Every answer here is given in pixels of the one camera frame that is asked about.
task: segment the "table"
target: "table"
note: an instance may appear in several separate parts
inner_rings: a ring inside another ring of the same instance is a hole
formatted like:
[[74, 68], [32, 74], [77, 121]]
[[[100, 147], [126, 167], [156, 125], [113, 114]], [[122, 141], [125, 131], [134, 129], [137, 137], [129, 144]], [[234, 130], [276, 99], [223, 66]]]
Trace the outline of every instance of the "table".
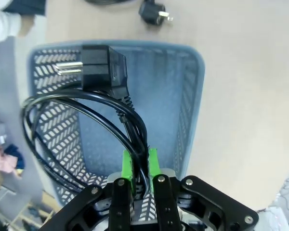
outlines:
[[140, 0], [97, 7], [49, 0], [48, 42], [141, 39], [185, 44], [206, 65], [188, 174], [252, 209], [267, 207], [289, 172], [289, 0], [156, 0], [161, 28]]

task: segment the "gray plastic basket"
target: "gray plastic basket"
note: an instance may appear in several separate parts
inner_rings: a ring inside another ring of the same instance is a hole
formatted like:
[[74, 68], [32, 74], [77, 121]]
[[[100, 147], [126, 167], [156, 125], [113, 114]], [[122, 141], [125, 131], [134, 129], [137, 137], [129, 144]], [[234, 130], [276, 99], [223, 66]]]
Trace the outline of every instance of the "gray plastic basket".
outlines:
[[[78, 80], [78, 75], [57, 75], [53, 66], [80, 61], [82, 44], [109, 45], [126, 56], [128, 88], [135, 110], [146, 124], [148, 144], [158, 149], [160, 167], [174, 169], [177, 177], [183, 178], [204, 80], [201, 56], [191, 47], [144, 41], [82, 41], [37, 47], [29, 57], [31, 94], [49, 92]], [[124, 130], [112, 108], [80, 102]], [[39, 132], [60, 163], [84, 182], [104, 186], [109, 174], [121, 171], [123, 146], [100, 125], [73, 109], [51, 103], [39, 120]], [[74, 197], [57, 185], [55, 191], [63, 205]], [[149, 197], [147, 201], [154, 208], [154, 200]], [[155, 214], [152, 211], [139, 218], [154, 219]]]

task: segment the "metal prong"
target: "metal prong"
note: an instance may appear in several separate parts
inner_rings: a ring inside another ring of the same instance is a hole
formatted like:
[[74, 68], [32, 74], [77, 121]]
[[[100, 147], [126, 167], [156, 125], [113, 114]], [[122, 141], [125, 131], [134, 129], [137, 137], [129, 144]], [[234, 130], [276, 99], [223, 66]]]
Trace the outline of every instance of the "metal prong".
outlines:
[[83, 65], [82, 62], [57, 63], [55, 65], [55, 68], [57, 70], [71, 69], [71, 68], [80, 68], [80, 67], [82, 67], [82, 65]]
[[158, 15], [164, 18], [167, 18], [167, 21], [172, 21], [173, 18], [169, 17], [169, 13], [168, 12], [164, 12], [164, 11], [159, 11]]
[[81, 69], [68, 69], [68, 70], [60, 70], [58, 71], [58, 75], [67, 76], [67, 75], [76, 75], [82, 72]]

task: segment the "silver screw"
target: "silver screw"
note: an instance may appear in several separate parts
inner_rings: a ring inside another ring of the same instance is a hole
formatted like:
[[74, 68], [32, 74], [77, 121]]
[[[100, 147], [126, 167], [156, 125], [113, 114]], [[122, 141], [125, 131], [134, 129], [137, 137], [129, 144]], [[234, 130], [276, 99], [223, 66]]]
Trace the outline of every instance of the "silver screw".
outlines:
[[124, 181], [123, 179], [120, 179], [120, 180], [118, 181], [118, 185], [119, 185], [119, 186], [122, 186], [124, 183], [125, 183], [125, 181]]
[[254, 219], [251, 216], [246, 216], [244, 218], [245, 223], [252, 224], [254, 222]]
[[92, 191], [91, 191], [92, 194], [97, 194], [97, 192], [98, 192], [98, 188], [96, 188], [96, 187], [93, 188]]
[[187, 185], [192, 185], [193, 184], [193, 181], [191, 179], [187, 179], [186, 182], [185, 182]]
[[165, 178], [164, 178], [163, 176], [160, 176], [160, 177], [158, 177], [158, 181], [159, 181], [159, 182], [164, 182], [164, 181], [165, 181]]

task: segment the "white shirt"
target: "white shirt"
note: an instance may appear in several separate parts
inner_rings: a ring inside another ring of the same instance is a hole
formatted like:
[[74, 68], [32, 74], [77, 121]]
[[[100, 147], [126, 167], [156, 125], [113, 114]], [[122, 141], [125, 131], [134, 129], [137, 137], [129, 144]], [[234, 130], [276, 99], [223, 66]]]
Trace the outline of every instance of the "white shirt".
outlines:
[[17, 13], [6, 13], [5, 9], [13, 0], [0, 0], [0, 41], [8, 36], [18, 35], [21, 28], [21, 16]]

